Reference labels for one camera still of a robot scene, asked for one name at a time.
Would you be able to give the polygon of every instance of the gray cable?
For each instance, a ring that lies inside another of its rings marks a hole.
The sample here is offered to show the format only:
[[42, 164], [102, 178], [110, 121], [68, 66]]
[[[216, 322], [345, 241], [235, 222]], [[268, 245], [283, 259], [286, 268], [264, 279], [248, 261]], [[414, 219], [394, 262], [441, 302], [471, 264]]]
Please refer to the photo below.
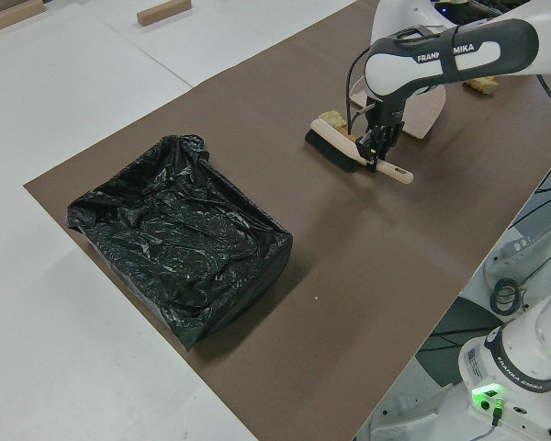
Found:
[[495, 428], [496, 428], [496, 426], [493, 425], [492, 428], [489, 429], [488, 432], [486, 432], [484, 435], [476, 436], [476, 437], [475, 437], [474, 439], [472, 439], [471, 441], [478, 441], [479, 439], [484, 439], [486, 436], [492, 435], [492, 432], [494, 431]]

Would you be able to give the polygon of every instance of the wooden block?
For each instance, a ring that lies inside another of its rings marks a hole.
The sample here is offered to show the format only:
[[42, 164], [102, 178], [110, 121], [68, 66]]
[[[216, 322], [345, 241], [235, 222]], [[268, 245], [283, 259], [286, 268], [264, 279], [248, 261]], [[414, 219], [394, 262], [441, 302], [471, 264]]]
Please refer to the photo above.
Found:
[[473, 80], [467, 80], [466, 85], [472, 89], [477, 90], [479, 93], [484, 95], [492, 95], [498, 83], [494, 81], [494, 77], [481, 77], [475, 78]]
[[179, 14], [191, 8], [191, 0], [170, 0], [169, 2], [161, 3], [160, 5], [140, 11], [137, 13], [137, 21], [139, 21], [142, 26], [149, 26], [152, 23], [156, 23], [164, 18], [174, 16], [175, 14]]
[[0, 11], [0, 29], [36, 16], [41, 12], [45, 12], [45, 5], [42, 0], [28, 0], [20, 5], [9, 7], [4, 11]]

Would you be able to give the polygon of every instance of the trash bag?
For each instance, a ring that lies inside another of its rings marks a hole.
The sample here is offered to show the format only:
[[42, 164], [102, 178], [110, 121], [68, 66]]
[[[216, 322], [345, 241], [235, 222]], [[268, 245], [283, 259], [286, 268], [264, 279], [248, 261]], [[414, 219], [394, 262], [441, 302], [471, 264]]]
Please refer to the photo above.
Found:
[[196, 135], [165, 137], [67, 211], [67, 226], [186, 350], [258, 301], [292, 249], [208, 157]]

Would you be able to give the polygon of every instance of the brown table surface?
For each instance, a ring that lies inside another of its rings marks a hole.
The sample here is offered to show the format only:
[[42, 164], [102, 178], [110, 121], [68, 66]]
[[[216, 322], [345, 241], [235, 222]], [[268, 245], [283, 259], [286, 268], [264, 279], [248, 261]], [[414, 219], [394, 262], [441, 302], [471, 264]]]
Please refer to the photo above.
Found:
[[448, 86], [426, 139], [403, 135], [388, 157], [415, 174], [409, 186], [315, 153], [304, 134], [343, 110], [373, 10], [345, 8], [26, 185], [64, 226], [72, 200], [162, 136], [196, 133], [292, 232], [269, 293], [188, 354], [136, 304], [261, 441], [350, 440], [551, 166], [551, 102], [533, 77], [501, 78], [495, 96]]

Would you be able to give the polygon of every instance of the brush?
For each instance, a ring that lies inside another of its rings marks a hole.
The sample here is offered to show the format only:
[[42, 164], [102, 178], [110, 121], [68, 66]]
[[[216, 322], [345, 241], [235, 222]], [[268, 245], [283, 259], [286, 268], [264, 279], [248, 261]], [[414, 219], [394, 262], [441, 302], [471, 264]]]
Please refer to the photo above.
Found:
[[[347, 133], [346, 126], [339, 112], [320, 114], [310, 123], [305, 140], [344, 172], [354, 173], [359, 165], [366, 165], [366, 161], [359, 155], [355, 137]], [[381, 159], [377, 160], [376, 170], [403, 184], [409, 184], [414, 178], [411, 172]]]

